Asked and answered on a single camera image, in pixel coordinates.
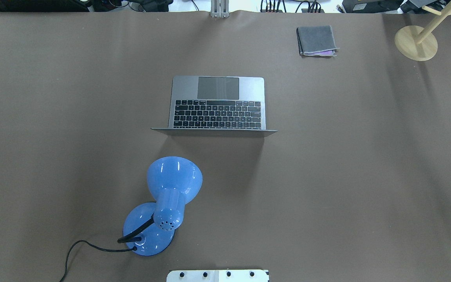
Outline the grey laptop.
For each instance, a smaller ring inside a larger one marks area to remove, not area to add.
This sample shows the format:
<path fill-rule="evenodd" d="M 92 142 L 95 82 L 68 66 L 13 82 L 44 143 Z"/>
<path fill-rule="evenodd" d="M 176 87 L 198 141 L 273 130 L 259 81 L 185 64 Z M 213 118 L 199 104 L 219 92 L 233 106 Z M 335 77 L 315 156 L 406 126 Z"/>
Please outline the grey laptop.
<path fill-rule="evenodd" d="M 169 136 L 266 137 L 265 80 L 242 76 L 173 77 Z"/>

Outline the wooden cup rack stand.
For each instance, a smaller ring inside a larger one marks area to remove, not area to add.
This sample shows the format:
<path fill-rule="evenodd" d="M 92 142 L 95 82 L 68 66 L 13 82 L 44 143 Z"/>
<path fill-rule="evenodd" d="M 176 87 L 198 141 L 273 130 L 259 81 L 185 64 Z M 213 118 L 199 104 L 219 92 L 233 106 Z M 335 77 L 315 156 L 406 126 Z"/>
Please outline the wooden cup rack stand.
<path fill-rule="evenodd" d="M 441 11 L 426 5 L 421 8 L 435 15 L 427 27 L 405 26 L 398 30 L 394 36 L 394 43 L 399 52 L 407 58 L 419 62 L 432 59 L 437 53 L 438 44 L 432 32 L 451 15 L 451 1 Z"/>

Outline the folded grey cloth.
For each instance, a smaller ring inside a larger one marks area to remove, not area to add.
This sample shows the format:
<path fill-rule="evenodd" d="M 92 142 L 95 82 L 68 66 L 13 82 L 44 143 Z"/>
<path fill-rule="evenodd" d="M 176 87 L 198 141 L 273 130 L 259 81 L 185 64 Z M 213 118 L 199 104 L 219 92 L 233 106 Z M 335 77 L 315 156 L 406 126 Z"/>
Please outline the folded grey cloth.
<path fill-rule="evenodd" d="M 330 25 L 297 27 L 296 35 L 301 56 L 337 56 L 338 47 Z"/>

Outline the blue desk lamp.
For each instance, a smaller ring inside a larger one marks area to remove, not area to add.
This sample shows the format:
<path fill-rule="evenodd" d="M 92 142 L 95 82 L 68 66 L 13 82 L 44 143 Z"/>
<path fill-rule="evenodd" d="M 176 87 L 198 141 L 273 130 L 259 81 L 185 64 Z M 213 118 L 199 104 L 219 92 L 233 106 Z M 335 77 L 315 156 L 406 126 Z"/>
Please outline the blue desk lamp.
<path fill-rule="evenodd" d="M 202 181 L 201 170 L 189 159 L 168 156 L 154 161 L 147 171 L 154 202 L 140 204 L 128 214 L 117 242 L 146 257 L 166 250 L 183 223 L 186 204 L 197 196 Z"/>

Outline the aluminium frame post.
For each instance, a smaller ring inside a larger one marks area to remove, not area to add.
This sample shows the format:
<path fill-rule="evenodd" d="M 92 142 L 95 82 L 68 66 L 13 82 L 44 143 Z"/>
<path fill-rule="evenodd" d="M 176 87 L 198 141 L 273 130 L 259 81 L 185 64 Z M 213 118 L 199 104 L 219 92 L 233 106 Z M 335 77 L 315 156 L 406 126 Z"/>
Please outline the aluminium frame post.
<path fill-rule="evenodd" d="M 211 0 L 211 18 L 228 18 L 229 13 L 229 0 Z"/>

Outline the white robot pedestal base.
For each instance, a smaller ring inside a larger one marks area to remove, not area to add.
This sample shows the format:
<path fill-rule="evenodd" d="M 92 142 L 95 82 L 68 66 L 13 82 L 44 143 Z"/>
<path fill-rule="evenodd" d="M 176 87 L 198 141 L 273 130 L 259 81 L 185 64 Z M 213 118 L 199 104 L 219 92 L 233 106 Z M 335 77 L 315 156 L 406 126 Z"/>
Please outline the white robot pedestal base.
<path fill-rule="evenodd" d="M 170 271 L 167 282 L 269 282 L 263 269 L 208 269 Z"/>

